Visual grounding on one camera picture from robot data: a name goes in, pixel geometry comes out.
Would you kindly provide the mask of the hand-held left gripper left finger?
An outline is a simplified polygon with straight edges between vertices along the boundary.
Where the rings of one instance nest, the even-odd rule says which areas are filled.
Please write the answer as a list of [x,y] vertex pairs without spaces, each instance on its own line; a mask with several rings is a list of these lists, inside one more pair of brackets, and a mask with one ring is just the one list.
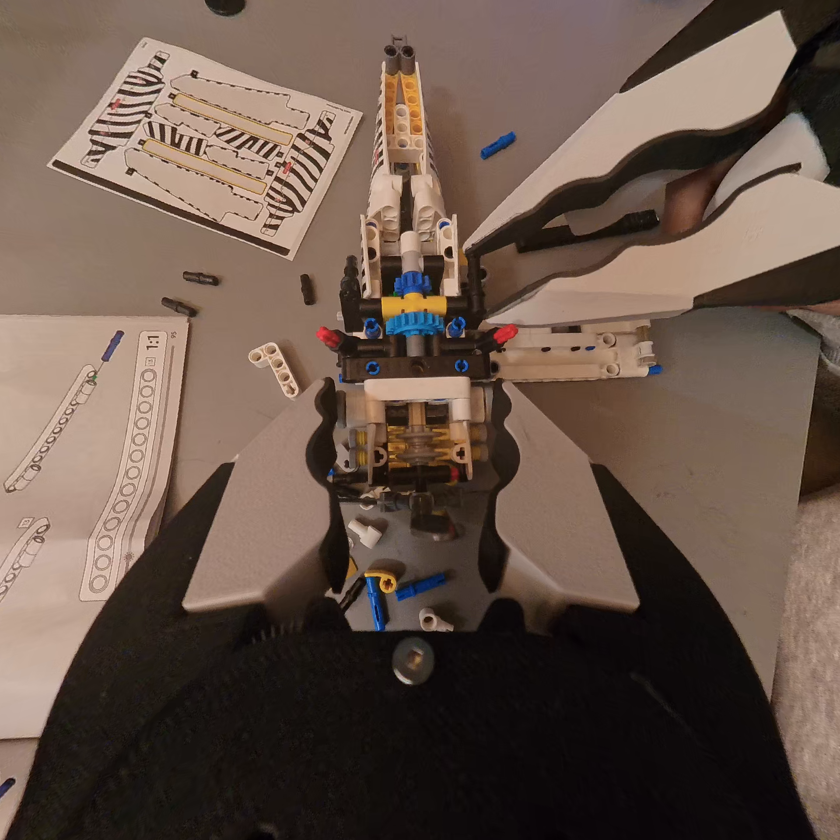
[[189,613],[258,604],[300,614],[350,565],[337,493],[337,392],[315,381],[237,456],[182,605]]

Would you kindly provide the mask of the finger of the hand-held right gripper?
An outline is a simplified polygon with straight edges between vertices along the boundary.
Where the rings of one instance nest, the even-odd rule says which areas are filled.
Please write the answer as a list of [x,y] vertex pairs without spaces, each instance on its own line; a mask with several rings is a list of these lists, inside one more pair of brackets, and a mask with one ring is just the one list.
[[740,187],[694,233],[623,247],[579,275],[546,276],[486,321],[552,327],[710,308],[807,308],[838,297],[838,187],[792,164]]
[[604,205],[638,178],[727,156],[768,111],[796,50],[777,10],[613,95],[478,226],[467,257]]

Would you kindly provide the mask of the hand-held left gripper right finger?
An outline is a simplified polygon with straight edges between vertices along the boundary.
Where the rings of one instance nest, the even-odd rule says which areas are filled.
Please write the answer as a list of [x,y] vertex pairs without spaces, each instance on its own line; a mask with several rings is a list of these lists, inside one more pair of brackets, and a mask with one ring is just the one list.
[[639,606],[592,462],[512,383],[494,384],[498,483],[480,534],[480,578],[526,614]]

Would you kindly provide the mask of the long black lego beam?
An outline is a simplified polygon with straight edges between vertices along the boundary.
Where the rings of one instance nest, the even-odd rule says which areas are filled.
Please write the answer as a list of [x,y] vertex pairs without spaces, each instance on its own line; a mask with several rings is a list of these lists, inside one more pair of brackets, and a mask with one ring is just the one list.
[[526,234],[515,243],[519,254],[532,253],[578,245],[605,238],[615,238],[645,233],[659,225],[659,217],[653,208],[628,213],[613,224],[596,229],[588,234],[575,234],[569,225],[543,227]]

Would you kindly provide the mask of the white lego skid assembly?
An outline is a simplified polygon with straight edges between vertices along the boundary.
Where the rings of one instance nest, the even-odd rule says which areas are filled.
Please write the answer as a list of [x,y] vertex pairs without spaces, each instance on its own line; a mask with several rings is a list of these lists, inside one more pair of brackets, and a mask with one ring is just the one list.
[[650,321],[593,322],[562,328],[520,328],[490,354],[490,373],[516,383],[594,382],[659,375]]

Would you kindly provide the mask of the lego instruction booklet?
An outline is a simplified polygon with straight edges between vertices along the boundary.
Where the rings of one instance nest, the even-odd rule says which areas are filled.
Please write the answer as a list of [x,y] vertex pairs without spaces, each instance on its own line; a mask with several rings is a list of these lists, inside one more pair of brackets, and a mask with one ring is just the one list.
[[1,317],[1,738],[36,739],[154,537],[185,317]]

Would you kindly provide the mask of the zebra striped lego helicopter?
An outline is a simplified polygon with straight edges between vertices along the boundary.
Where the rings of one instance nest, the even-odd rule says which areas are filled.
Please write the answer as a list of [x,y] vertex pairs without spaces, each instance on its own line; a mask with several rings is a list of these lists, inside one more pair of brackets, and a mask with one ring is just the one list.
[[450,488],[486,460],[486,383],[493,352],[518,328],[481,329],[480,264],[461,278],[456,215],[434,162],[416,52],[406,37],[384,47],[371,182],[360,217],[360,259],[347,258],[343,330],[321,329],[337,354],[332,483],[344,501],[407,509],[411,533],[456,539]]

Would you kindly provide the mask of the pile of loose lego pieces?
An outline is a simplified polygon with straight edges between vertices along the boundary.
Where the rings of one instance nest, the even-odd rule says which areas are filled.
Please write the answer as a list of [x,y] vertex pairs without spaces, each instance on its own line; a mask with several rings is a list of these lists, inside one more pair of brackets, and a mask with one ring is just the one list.
[[455,597],[461,539],[436,541],[410,529],[407,511],[345,512],[350,564],[339,593],[325,595],[343,604],[355,631],[420,630],[419,613],[437,609],[456,624],[444,606]]

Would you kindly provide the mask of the white angled lego beam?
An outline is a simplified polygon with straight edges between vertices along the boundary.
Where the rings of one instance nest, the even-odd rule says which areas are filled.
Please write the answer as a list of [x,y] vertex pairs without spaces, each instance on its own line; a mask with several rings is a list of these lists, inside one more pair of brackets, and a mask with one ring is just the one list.
[[267,342],[248,352],[248,361],[258,369],[271,370],[285,397],[297,399],[298,380],[277,342]]

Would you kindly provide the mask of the person's right hand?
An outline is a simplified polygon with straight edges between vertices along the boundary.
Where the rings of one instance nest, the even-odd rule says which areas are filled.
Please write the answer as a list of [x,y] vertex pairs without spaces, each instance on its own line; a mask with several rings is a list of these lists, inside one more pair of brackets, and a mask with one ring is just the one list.
[[736,157],[710,164],[667,184],[660,224],[666,236],[678,236],[695,229]]

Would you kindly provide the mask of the zebra sticker sheet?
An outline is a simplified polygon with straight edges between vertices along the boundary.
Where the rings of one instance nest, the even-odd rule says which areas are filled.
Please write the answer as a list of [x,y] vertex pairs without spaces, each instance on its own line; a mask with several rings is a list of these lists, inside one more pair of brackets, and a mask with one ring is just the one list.
[[142,38],[48,167],[293,259],[362,117]]

